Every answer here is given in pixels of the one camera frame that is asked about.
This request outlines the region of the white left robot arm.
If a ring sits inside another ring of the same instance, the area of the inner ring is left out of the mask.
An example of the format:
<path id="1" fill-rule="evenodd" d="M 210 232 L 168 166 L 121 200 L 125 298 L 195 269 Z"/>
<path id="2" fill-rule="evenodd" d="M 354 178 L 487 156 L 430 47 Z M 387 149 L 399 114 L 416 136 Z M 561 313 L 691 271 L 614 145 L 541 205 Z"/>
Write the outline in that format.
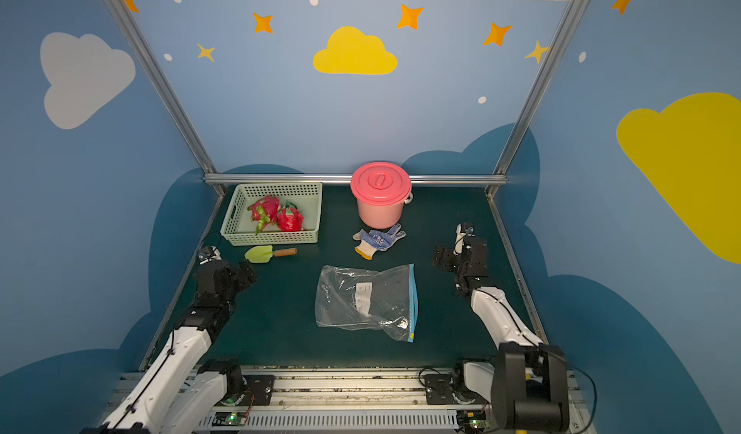
<path id="1" fill-rule="evenodd" d="M 132 392 L 98 427 L 84 433 L 190 433 L 220 402 L 236 405 L 246 388 L 239 362 L 210 360 L 189 389 L 179 392 L 202 356 L 221 334 L 237 294 L 257 279 L 251 263 L 222 258 L 203 261 L 191 307 L 179 318 L 164 347 Z"/>

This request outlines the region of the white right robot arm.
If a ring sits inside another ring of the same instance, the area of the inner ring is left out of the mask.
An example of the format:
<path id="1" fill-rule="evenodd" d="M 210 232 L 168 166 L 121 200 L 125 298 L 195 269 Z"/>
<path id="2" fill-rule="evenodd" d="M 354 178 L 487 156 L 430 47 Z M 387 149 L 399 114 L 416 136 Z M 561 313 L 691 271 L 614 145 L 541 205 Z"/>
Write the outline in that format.
<path id="1" fill-rule="evenodd" d="M 488 246 L 463 231 L 451 249 L 438 247 L 434 264 L 455 275 L 457 290 L 482 320 L 497 353 L 492 364 L 468 362 L 457 383 L 489 403 L 497 428 L 566 432 L 570 426 L 567 361 L 514 311 L 505 291 L 487 285 Z"/>

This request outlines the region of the red dragon fruit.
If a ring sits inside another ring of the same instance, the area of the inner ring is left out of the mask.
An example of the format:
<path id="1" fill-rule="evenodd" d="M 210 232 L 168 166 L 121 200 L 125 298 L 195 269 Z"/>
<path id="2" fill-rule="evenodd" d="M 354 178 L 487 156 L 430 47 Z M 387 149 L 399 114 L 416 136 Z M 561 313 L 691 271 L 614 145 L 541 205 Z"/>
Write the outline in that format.
<path id="1" fill-rule="evenodd" d="M 279 198 L 266 196 L 260 198 L 248 207 L 251 220 L 256 223 L 255 233 L 260 234 L 266 227 L 276 222 L 278 213 L 282 208 Z"/>
<path id="2" fill-rule="evenodd" d="M 277 213 L 276 224 L 280 231 L 303 231 L 304 215 L 292 202 L 287 202 Z"/>

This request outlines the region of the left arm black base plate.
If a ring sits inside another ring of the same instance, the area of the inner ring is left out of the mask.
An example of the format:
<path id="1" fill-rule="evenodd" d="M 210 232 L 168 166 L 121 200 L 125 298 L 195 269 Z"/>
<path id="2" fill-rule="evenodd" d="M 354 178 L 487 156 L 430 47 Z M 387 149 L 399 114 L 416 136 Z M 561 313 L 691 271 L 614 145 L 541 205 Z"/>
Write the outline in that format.
<path id="1" fill-rule="evenodd" d="M 269 406 L 272 399 L 275 376 L 255 374 L 243 376 L 244 399 L 246 406 Z"/>

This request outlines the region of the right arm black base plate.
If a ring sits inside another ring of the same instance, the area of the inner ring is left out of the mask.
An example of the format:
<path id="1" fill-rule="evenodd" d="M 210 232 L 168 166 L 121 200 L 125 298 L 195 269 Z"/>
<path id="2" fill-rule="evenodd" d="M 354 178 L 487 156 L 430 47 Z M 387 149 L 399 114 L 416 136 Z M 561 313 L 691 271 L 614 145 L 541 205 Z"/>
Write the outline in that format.
<path id="1" fill-rule="evenodd" d="M 419 379 L 427 405 L 459 405 L 460 400 L 453 391 L 453 376 L 450 373 L 426 373 Z"/>

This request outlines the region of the clear zip-top bag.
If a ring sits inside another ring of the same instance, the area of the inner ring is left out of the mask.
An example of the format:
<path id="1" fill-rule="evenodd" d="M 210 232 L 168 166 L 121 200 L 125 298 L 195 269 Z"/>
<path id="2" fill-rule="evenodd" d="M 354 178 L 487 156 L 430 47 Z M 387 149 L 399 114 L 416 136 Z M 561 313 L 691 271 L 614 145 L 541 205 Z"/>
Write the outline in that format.
<path id="1" fill-rule="evenodd" d="M 326 265 L 316 288 L 316 325 L 345 331 L 382 331 L 413 342 L 419 317 L 415 266 L 384 271 Z"/>

